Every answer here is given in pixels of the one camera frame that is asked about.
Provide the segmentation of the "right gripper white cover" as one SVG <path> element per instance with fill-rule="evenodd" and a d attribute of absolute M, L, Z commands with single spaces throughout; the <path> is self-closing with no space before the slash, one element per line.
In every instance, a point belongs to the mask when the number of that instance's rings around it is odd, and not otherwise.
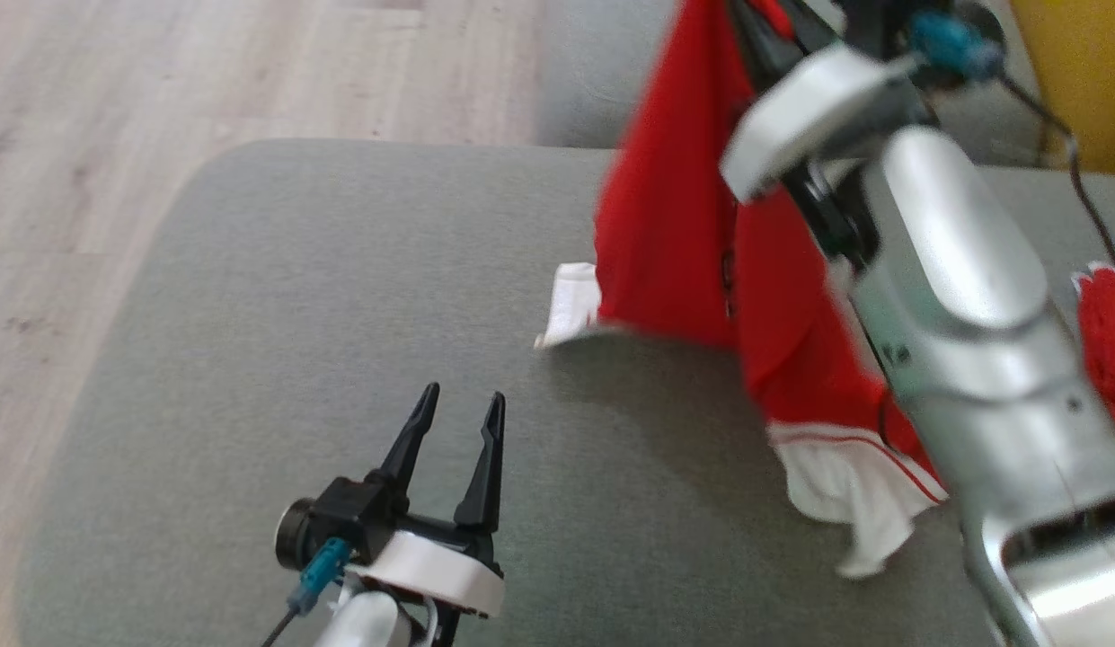
<path fill-rule="evenodd" d="M 719 160 L 743 207 L 743 265 L 935 265 L 938 131 L 906 120 L 906 61 L 828 46 L 842 33 L 834 1 L 726 7 L 764 91 Z M 820 54 L 799 62 L 803 50 Z"/>

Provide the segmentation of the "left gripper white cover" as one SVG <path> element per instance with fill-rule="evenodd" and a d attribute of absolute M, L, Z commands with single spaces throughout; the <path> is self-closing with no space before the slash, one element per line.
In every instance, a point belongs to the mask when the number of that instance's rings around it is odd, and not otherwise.
<path fill-rule="evenodd" d="M 376 473 L 394 492 L 408 491 L 421 441 L 429 434 L 439 398 L 430 382 Z M 358 582 L 387 593 L 397 607 L 403 638 L 394 646 L 450 646 L 460 618 L 497 618 L 505 598 L 503 570 L 491 533 L 500 529 L 505 434 L 505 396 L 495 392 L 482 424 L 482 453 L 454 521 L 410 515 L 398 520 L 380 550 L 358 557 Z"/>

